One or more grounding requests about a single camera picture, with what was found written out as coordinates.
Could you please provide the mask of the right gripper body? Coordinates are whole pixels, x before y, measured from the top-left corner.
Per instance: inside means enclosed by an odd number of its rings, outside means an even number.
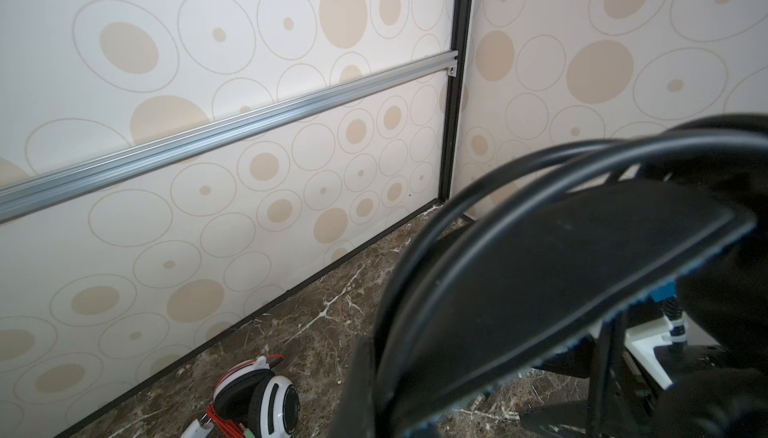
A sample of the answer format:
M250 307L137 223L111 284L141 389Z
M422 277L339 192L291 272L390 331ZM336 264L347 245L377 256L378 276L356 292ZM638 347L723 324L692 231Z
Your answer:
M718 345L654 349L672 379L647 383L628 360L582 401L532 408L521 427L542 437L765 437L767 359L745 358Z

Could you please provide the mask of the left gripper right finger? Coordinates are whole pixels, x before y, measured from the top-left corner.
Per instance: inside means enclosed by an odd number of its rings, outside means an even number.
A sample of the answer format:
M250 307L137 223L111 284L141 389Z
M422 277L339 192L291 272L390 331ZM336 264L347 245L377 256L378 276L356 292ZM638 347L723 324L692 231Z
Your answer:
M410 433L410 438L441 438L438 426L434 423L427 423Z

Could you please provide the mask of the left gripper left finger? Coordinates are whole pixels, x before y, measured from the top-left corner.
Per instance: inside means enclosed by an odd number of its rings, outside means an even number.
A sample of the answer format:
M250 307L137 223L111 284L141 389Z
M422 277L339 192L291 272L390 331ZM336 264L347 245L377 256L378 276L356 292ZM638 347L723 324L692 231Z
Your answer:
M352 360L343 380L342 392L330 422L330 438L376 436L374 388L376 379L373 339L357 340Z

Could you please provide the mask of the white headphones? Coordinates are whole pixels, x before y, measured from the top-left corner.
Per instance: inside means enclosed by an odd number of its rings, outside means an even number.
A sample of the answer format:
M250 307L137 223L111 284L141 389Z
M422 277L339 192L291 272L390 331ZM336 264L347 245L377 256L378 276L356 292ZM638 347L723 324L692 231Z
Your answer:
M281 354L262 355L230 368L216 383L204 415L193 420L182 438L278 438L294 435L300 398L294 383L275 372Z

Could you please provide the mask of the black headphones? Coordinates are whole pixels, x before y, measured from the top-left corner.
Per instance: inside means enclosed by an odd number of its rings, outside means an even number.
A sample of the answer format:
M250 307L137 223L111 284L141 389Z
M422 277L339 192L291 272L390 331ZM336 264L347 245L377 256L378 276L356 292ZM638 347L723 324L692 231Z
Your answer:
M456 195L383 292L375 437L410 437L527 367L587 379L587 398L625 360L646 374L625 313L668 283L686 345L767 359L764 115L558 145Z

